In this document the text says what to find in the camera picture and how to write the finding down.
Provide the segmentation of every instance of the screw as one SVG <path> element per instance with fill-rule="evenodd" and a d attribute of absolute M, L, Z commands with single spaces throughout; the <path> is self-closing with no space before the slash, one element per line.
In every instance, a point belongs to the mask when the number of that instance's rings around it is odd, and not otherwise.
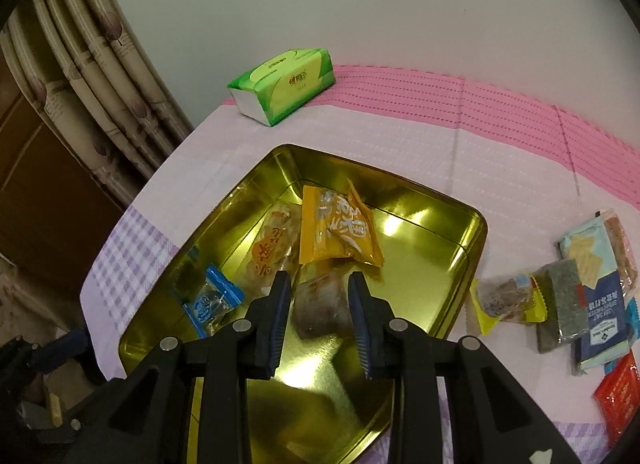
<path fill-rule="evenodd" d="M 238 319 L 234 322 L 234 330 L 236 332 L 247 332 L 251 329 L 251 322 L 247 319 Z"/>
<path fill-rule="evenodd" d="M 480 340 L 473 336 L 465 336 L 462 338 L 462 346 L 467 350 L 478 350 L 480 348 Z"/>
<path fill-rule="evenodd" d="M 395 330 L 396 332 L 402 332 L 403 330 L 407 330 L 409 328 L 409 324 L 402 318 L 394 318 L 389 322 L 389 328 L 391 330 Z"/>
<path fill-rule="evenodd" d="M 167 336 L 160 342 L 160 348 L 164 351 L 170 351 L 178 346 L 178 338 Z"/>

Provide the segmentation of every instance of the green tissue box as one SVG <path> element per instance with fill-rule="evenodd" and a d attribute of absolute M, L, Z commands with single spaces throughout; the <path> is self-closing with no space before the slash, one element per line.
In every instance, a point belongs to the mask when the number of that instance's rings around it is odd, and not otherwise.
<path fill-rule="evenodd" d="M 271 127 L 334 82 L 327 50 L 289 50 L 227 86 L 242 114 Z"/>

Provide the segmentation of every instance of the table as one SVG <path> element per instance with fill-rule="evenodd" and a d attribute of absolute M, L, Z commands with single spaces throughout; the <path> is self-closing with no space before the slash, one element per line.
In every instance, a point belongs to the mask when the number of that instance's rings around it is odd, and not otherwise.
<path fill-rule="evenodd" d="M 295 143 L 398 173 L 476 207 L 489 234 L 477 276 L 534 269 L 554 241 L 601 208 L 640 246 L 640 152 L 587 121 L 486 83 L 418 70 L 339 66 L 337 83 L 273 128 L 231 101 L 169 157 L 114 228 L 82 288 L 107 378 L 123 376 L 118 342 L 154 282 L 210 210 L 265 154 Z M 467 332 L 460 314 L 451 339 Z M 591 394 L 570 348 L 536 351 L 535 329 L 501 323 L 484 339 L 584 463 L 606 454 Z M 363 457 L 383 462 L 384 438 Z"/>

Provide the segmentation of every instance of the orange snack package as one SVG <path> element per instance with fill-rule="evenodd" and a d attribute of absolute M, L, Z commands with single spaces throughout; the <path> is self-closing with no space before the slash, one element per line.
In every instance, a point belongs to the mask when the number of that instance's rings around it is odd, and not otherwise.
<path fill-rule="evenodd" d="M 604 376 L 593 397 L 606 421 L 609 447 L 613 447 L 640 407 L 640 376 L 633 352 Z"/>
<path fill-rule="evenodd" d="M 300 263 L 354 258 L 382 267 L 373 215 L 360 200 L 351 181 L 349 195 L 305 186 L 302 194 Z"/>
<path fill-rule="evenodd" d="M 234 282 L 249 300 L 268 295 L 276 272 L 281 269 L 295 279 L 300 253 L 300 216 L 299 204 L 280 201 L 267 212 Z"/>

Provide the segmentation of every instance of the gold metal tray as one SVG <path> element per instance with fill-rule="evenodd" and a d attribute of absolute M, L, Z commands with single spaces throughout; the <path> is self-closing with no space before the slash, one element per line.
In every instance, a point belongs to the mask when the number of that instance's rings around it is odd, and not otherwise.
<path fill-rule="evenodd" d="M 233 279 L 277 199 L 301 202 L 304 184 L 347 193 L 353 181 L 373 210 L 385 265 L 365 266 L 372 295 L 396 316 L 445 337 L 470 285 L 487 225 L 473 208 L 383 170 L 293 145 L 274 149 L 205 219 L 156 283 L 120 342 L 127 372 L 164 336 L 196 335 L 174 286 L 194 296 L 214 263 Z M 301 281 L 305 280 L 305 268 Z M 233 321 L 246 308 L 227 315 Z M 282 362 L 271 381 L 248 384 L 255 464 L 351 463 L 388 426 L 392 384 L 367 381 L 353 339 L 302 341 L 287 327 Z M 192 428 L 199 418 L 195 394 Z M 193 456 L 194 432 L 190 430 Z"/>

